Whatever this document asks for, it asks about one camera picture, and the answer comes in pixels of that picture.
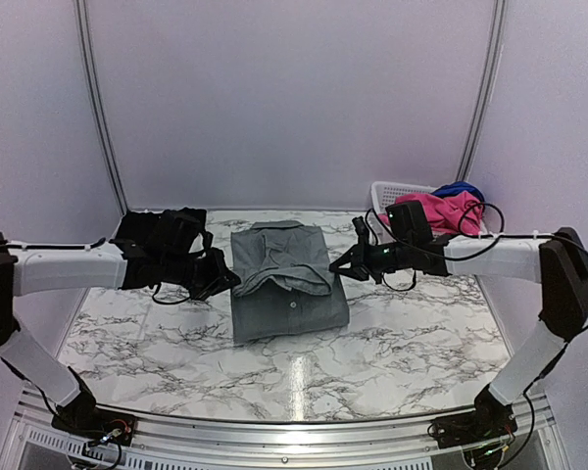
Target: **metal frame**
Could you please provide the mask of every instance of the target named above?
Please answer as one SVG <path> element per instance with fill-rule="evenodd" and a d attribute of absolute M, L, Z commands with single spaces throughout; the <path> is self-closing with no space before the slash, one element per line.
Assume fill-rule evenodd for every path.
<path fill-rule="evenodd" d="M 536 409 L 536 430 L 543 439 L 543 448 L 549 453 L 550 465 L 554 465 L 550 468 L 567 470 L 556 445 L 559 437 L 553 431 L 555 421 L 551 408 L 543 394 L 532 399 Z M 132 410 L 138 424 L 132 446 L 124 450 L 126 458 L 121 468 L 140 468 L 140 465 L 143 468 L 148 460 L 153 462 L 150 464 L 152 468 L 156 468 L 154 464 L 159 462 L 169 463 L 171 468 L 181 463 L 188 469 L 204 470 L 400 468 L 405 463 L 426 462 L 428 457 L 439 453 L 458 452 L 458 447 L 440 450 L 427 436 L 427 428 L 436 416 L 459 409 L 470 408 L 341 423 L 226 422 Z M 514 412 L 519 426 L 518 438 L 523 439 L 530 423 L 529 406 L 522 400 L 514 405 Z M 32 388 L 25 389 L 0 457 L 0 470 L 18 468 L 32 431 L 52 434 L 51 437 L 57 439 L 65 438 L 67 434 L 50 427 L 51 419 L 40 394 Z M 79 440 L 72 437 L 71 442 L 78 443 Z"/>
<path fill-rule="evenodd" d="M 495 0 L 486 63 L 481 77 L 481 85 L 479 86 L 479 94 L 477 95 L 477 103 L 472 115 L 472 122 L 470 123 L 468 137 L 464 146 L 464 153 L 456 176 L 456 180 L 458 181 L 463 181 L 468 178 L 477 151 L 477 144 L 479 143 L 479 136 L 481 135 L 486 110 L 492 99 L 492 91 L 494 90 L 501 54 L 503 52 L 503 37 L 507 11 L 508 0 Z"/>
<path fill-rule="evenodd" d="M 111 140 L 111 132 L 105 117 L 105 111 L 102 103 L 102 95 L 100 93 L 100 85 L 98 84 L 98 74 L 96 71 L 96 62 L 94 60 L 94 49 L 91 40 L 91 30 L 89 27 L 89 12 L 87 2 L 85 0 L 74 0 L 74 8 L 76 14 L 76 22 L 78 26 L 78 39 L 80 43 L 80 53 L 82 56 L 85 78 L 87 81 L 87 90 L 89 91 L 89 98 L 91 100 L 91 108 L 96 122 L 96 131 L 100 139 L 103 156 L 105 159 L 105 167 L 109 174 L 112 190 L 116 199 L 116 204 L 121 214 L 126 214 L 128 210 L 128 202 L 126 201 L 126 194 L 124 193 L 122 180 L 120 178 L 120 171 L 118 170 L 118 163 L 116 161 L 116 154 Z"/>

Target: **pile of clothes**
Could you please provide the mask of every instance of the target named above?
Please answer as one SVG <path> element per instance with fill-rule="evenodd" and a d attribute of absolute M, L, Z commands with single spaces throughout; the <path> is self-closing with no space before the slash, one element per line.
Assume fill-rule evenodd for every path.
<path fill-rule="evenodd" d="M 483 206 L 478 203 L 485 202 L 483 194 L 477 188 L 464 181 L 447 184 L 434 192 L 413 193 L 401 196 L 396 203 L 407 201 L 419 201 L 424 207 L 424 214 L 434 232 L 460 233 L 478 235 L 481 229 Z M 460 229 L 462 216 L 474 206 L 474 209 L 466 214 Z M 389 225 L 387 215 L 379 216 L 386 225 Z"/>

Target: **marble table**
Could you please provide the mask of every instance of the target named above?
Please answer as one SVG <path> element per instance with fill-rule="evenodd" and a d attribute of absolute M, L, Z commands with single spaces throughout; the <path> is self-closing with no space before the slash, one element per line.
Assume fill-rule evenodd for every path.
<path fill-rule="evenodd" d="M 231 264 L 230 234 L 255 221 L 322 227 L 331 259 L 355 242 L 354 212 L 213 211 L 208 230 Z M 411 282 L 410 271 L 388 276 Z M 344 279 L 348 327 L 234 346 L 229 293 L 155 305 L 148 289 L 92 289 L 60 360 L 99 401 L 227 420 L 368 419 L 472 403 L 509 356 L 471 277 L 420 275 L 397 293 Z M 183 296 L 169 287 L 160 295 Z"/>

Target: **white backdrop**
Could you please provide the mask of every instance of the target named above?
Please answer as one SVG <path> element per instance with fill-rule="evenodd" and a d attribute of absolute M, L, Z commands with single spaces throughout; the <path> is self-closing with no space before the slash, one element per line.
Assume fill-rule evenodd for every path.
<path fill-rule="evenodd" d="M 134 208 L 363 208 L 456 174 L 493 1 L 93 0 Z"/>
<path fill-rule="evenodd" d="M 501 206 L 510 233 L 568 225 L 588 248 L 588 0 L 511 3 L 469 180 Z M 485 285 L 519 347 L 537 320 L 540 287 Z M 588 469 L 588 332 L 568 348 L 547 394 L 572 468 Z"/>
<path fill-rule="evenodd" d="M 119 221 L 78 52 L 72 2 L 0 2 L 0 231 L 81 243 Z M 52 353 L 80 292 L 17 299 L 16 312 Z M 0 449 L 22 381 L 0 361 Z"/>

